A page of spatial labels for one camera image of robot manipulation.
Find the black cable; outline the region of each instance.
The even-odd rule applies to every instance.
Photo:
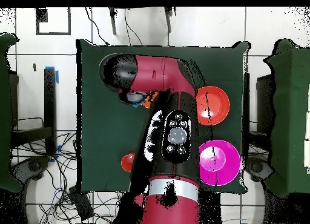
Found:
[[[48,216],[49,216],[49,213],[46,212],[46,210],[44,209],[44,207],[42,205],[39,205],[39,208],[41,209],[41,211],[44,213],[45,215],[45,219],[47,220],[48,219]],[[44,215],[41,217],[41,220],[39,222],[39,224],[43,224],[44,222],[43,221],[43,217]]]
[[[44,127],[44,121],[41,117],[22,118],[18,120],[31,120],[31,119],[40,119],[42,121],[42,127]]]
[[[168,46],[170,46],[170,43],[169,43],[169,30],[168,30]]]
[[[75,150],[75,153],[76,153],[76,139],[74,139],[73,141],[72,141],[72,143],[73,143],[73,148],[74,148],[74,150]]]
[[[108,219],[106,219],[105,217],[100,216],[99,214],[94,214],[94,215],[97,216],[97,219],[96,219],[96,221],[94,222],[95,224],[97,223],[97,221],[98,221],[99,219],[103,219],[103,220],[105,220],[106,222],[108,222],[109,224],[112,223],[111,220],[108,220]]]
[[[141,42],[141,40],[140,40],[140,38],[138,37],[138,35],[133,31],[133,29],[131,29],[130,28],[130,26],[128,25],[128,23],[127,23],[127,19],[126,19],[126,9],[125,9],[125,22],[126,22],[126,29],[127,29],[127,27],[137,36],[137,38],[138,38],[138,40],[139,40],[139,42],[141,43],[141,46],[143,46],[143,44],[142,44],[142,42]],[[130,37],[129,37],[129,33],[128,33],[128,29],[127,29],[127,35],[128,35],[128,38],[129,38],[129,43],[130,43],[130,45],[131,45],[131,42],[130,42]]]
[[[111,215],[111,210],[110,210],[110,208],[106,205],[106,203],[109,202],[109,201],[111,201],[112,199],[115,199],[116,197],[113,197],[113,198],[108,199],[107,201],[103,202],[103,201],[101,200],[101,198],[99,197],[99,194],[98,194],[98,193],[97,193],[97,196],[98,196],[98,199],[101,201],[102,204],[99,205],[99,206],[97,206],[97,207],[95,207],[94,210],[97,209],[97,208],[99,208],[99,207],[101,207],[102,205],[104,205],[105,207],[108,208],[109,213],[110,213],[110,215]]]
[[[86,14],[87,14],[88,19],[94,24],[94,26],[96,26],[97,31],[98,31],[98,35],[99,35],[100,39],[102,39],[102,37],[100,36],[99,28],[98,28],[97,24],[93,20],[91,20],[90,15],[88,14],[87,8],[85,8],[85,10],[86,10]],[[106,42],[104,39],[102,39],[102,40],[105,42],[105,45],[109,46],[108,42]]]
[[[262,158],[264,158],[264,160],[267,160],[267,158],[263,157],[262,154],[260,152],[258,152],[258,150],[256,150],[253,146],[249,145],[249,147],[251,147],[253,150],[255,150],[257,152],[256,155],[261,156]]]
[[[51,175],[51,172],[50,172],[48,169],[46,169],[46,170],[47,170],[47,172],[49,173],[49,175],[51,176],[51,184],[53,185],[53,188],[57,190],[57,187],[55,187],[55,185],[54,185],[54,178],[53,178],[53,175]]]

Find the green table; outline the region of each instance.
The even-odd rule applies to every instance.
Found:
[[[276,85],[271,132],[271,166],[275,172],[265,181],[266,186],[278,197],[310,193],[310,174],[303,163],[310,50],[283,39],[276,43],[272,56],[265,62],[272,69]]]
[[[12,108],[10,79],[8,77],[7,50],[17,42],[8,33],[0,34],[0,188],[19,192],[22,185],[10,174]]]
[[[82,58],[82,190],[128,191],[130,174],[120,165],[122,157],[137,151],[148,110],[118,101],[99,79],[98,66],[108,54],[129,53],[191,59],[200,68],[206,85],[223,89],[230,99],[227,118],[213,126],[213,139],[224,139],[241,150],[243,54],[247,42],[233,48],[95,46],[80,40]],[[200,88],[203,84],[195,80]],[[209,127],[199,126],[199,142],[210,140]],[[244,193],[237,176],[218,192]]]

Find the wire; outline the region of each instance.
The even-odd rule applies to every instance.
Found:
[[[268,153],[267,151],[263,152],[263,153],[260,153],[258,152],[258,150],[256,150],[253,146],[249,145],[250,148],[252,148],[253,150],[255,150],[257,153],[249,153],[251,154],[252,156],[253,155],[258,155],[258,156],[261,156],[262,158],[264,158],[265,160],[267,160],[267,158],[263,157],[262,154],[265,154],[265,153]]]
[[[137,38],[138,38],[138,40],[139,40],[139,42],[141,43],[141,46],[143,46],[143,44],[142,44],[142,42],[141,42],[141,40],[140,40],[140,38],[138,37],[138,35],[133,31],[133,29],[131,29],[130,28],[130,26],[128,25],[128,23],[127,23],[127,19],[126,19],[126,9],[124,10],[124,12],[125,12],[125,23],[126,23],[126,29],[127,29],[127,27],[137,36]],[[129,32],[128,32],[128,29],[127,29],[127,35],[128,35],[128,38],[129,38],[129,43],[130,43],[130,46],[131,46],[131,42],[130,42],[130,37],[129,37]]]
[[[42,127],[44,127],[44,121],[41,117],[22,118],[22,119],[18,119],[18,120],[31,120],[31,119],[40,119],[42,121]]]
[[[98,221],[99,219],[103,219],[103,220],[107,221],[109,224],[112,223],[111,220],[108,220],[107,218],[105,218],[105,217],[103,217],[103,216],[100,216],[99,214],[94,214],[94,215],[98,217],[98,218],[96,219],[96,221],[94,222],[95,224],[97,223],[97,221]]]
[[[170,46],[170,44],[169,44],[169,35],[170,35],[170,33],[169,33],[169,30],[168,30],[168,46]]]
[[[20,120],[29,120],[29,119],[41,119],[42,126],[44,126],[44,121],[40,117],[25,118],[25,119],[20,119]],[[57,136],[57,138],[65,137],[63,143],[59,146],[60,152],[57,152],[54,156],[51,157],[52,159],[54,159],[56,161],[56,164],[59,168],[60,188],[56,187],[55,182],[54,182],[54,176],[47,169],[47,172],[51,177],[51,184],[52,184],[53,188],[55,189],[55,191],[54,191],[54,195],[53,195],[53,200],[51,202],[52,206],[49,207],[48,210],[45,210],[45,208],[42,205],[39,205],[41,211],[43,212],[43,216],[42,216],[39,224],[50,224],[51,223],[51,221],[49,221],[50,216],[53,216],[54,220],[66,220],[69,222],[69,224],[71,224],[71,220],[80,218],[80,216],[77,212],[76,212],[76,215],[73,217],[69,217],[68,214],[66,213],[68,210],[76,210],[76,208],[72,208],[72,207],[69,208],[68,207],[70,205],[72,206],[73,203],[70,201],[70,198],[68,196],[68,191],[67,191],[68,180],[65,176],[65,171],[67,168],[69,168],[71,170],[76,170],[76,168],[70,168],[68,165],[70,164],[70,162],[72,160],[76,160],[77,158],[76,158],[76,152],[74,153],[71,151],[64,150],[64,146],[70,140],[72,140],[75,136],[76,136],[76,133],[64,133],[64,134]],[[47,153],[45,150],[45,141],[41,140],[41,142],[43,143],[43,145],[39,144],[39,143],[32,142],[32,143],[28,144],[29,147],[23,145],[22,146],[23,148],[19,148],[19,150],[32,152],[32,153],[35,153],[35,154],[40,155],[40,156],[46,156]],[[74,146],[74,150],[76,151],[76,140],[73,140],[72,143]],[[40,146],[41,148],[34,149],[33,145]],[[65,158],[64,162],[63,163],[60,162],[58,160],[58,157],[64,157]]]
[[[251,220],[251,219],[229,219],[229,220],[224,220],[222,223],[224,222],[229,222],[230,220]],[[253,222],[264,222],[263,220],[251,220]]]
[[[86,8],[86,7],[85,7],[85,10],[86,10],[86,14],[87,14],[88,19],[94,24],[94,26],[96,26],[97,31],[98,31],[98,35],[99,35],[100,39],[102,39],[102,37],[100,36],[99,28],[98,28],[97,24],[96,24],[92,19],[90,19],[90,15],[88,14],[88,11],[87,11],[87,8]],[[107,45],[107,46],[110,45],[110,44],[109,44],[108,42],[106,42],[104,39],[102,39],[102,40],[104,41],[105,45]]]

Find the tangle of wires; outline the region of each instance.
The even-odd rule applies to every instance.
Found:
[[[68,169],[76,170],[76,168],[72,168],[69,166],[72,160],[76,160],[75,136],[76,136],[75,133],[64,133],[64,134],[57,136],[57,138],[64,137],[64,141],[58,147],[59,152],[56,153],[56,155],[53,156],[51,159],[54,160],[54,163],[59,168],[60,187],[56,186],[55,177],[47,169],[47,172],[51,177],[51,184],[53,185],[53,188],[54,188],[54,197],[51,201],[51,205],[49,206],[49,208],[46,209],[44,208],[43,205],[39,205],[40,210],[43,212],[43,216],[39,224],[55,224],[57,221],[66,221],[68,222],[68,224],[72,224],[74,220],[81,219],[78,212],[76,211],[75,205],[70,201],[69,192],[68,192],[68,188],[69,188],[68,181],[65,176],[66,170]],[[75,152],[67,151],[64,149],[64,146],[70,141],[72,141]],[[32,142],[28,145],[21,146],[22,148],[19,148],[19,150],[32,152],[38,156],[43,156],[43,155],[46,155],[45,146],[43,144]],[[60,157],[63,157],[65,159],[64,162],[60,162],[59,160]],[[87,194],[87,195],[88,195],[88,199],[91,201],[92,200],[91,195],[90,194]],[[100,215],[98,213],[95,213],[94,216],[97,217],[96,221],[94,223],[90,223],[89,220],[87,219],[87,224],[97,224],[98,220],[100,219],[104,220],[104,222],[107,224],[111,224],[113,221],[113,218],[115,218],[117,215],[117,207],[120,202],[120,194],[116,193],[116,195],[117,197],[113,197],[112,199],[109,199],[103,202],[97,193],[98,199],[101,201],[102,204],[95,207],[94,210],[101,206],[106,206],[109,209],[109,214]],[[117,199],[116,206],[115,206],[115,212],[111,212],[111,209],[107,205],[108,202],[113,199]]]
[[[29,119],[41,119],[42,126],[44,126],[44,121],[40,117],[26,118],[26,119],[20,119],[20,120],[29,120]],[[76,170],[76,168],[72,168],[69,166],[71,161],[76,161],[76,139],[74,139],[75,136],[76,136],[76,133],[64,133],[64,134],[57,136],[57,138],[64,137],[64,141],[60,146],[58,146],[57,153],[54,156],[52,156],[51,159],[54,160],[54,163],[59,168],[60,187],[56,187],[56,185],[54,184],[54,176],[47,169],[47,172],[51,177],[51,184],[53,185],[55,192],[54,192],[53,200],[51,202],[51,207],[49,207],[49,209],[45,210],[42,205],[39,205],[41,211],[44,213],[40,221],[40,224],[51,224],[55,220],[66,220],[69,222],[69,224],[71,224],[72,220],[79,218],[78,213],[75,213],[76,215],[74,215],[73,217],[69,217],[68,214],[66,213],[66,211],[68,210],[76,210],[75,206],[73,206],[73,204],[70,202],[70,199],[68,196],[69,194],[68,180],[65,176],[65,172],[67,169]],[[73,143],[75,152],[67,151],[64,149],[64,146],[70,141]],[[18,148],[18,150],[32,152],[32,153],[35,153],[35,155],[37,156],[46,156],[47,154],[45,150],[45,145],[43,145],[44,140],[41,140],[41,142],[42,143],[32,142],[32,143],[29,143],[28,145],[22,145],[21,147]],[[15,156],[36,157],[36,156],[27,156],[27,155],[13,155],[13,157]],[[63,157],[65,159],[64,162],[60,162],[59,160],[60,157]]]

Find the magenta bowl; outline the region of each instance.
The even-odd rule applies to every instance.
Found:
[[[240,171],[240,154],[224,140],[210,140],[199,147],[200,179],[210,186],[232,182]]]

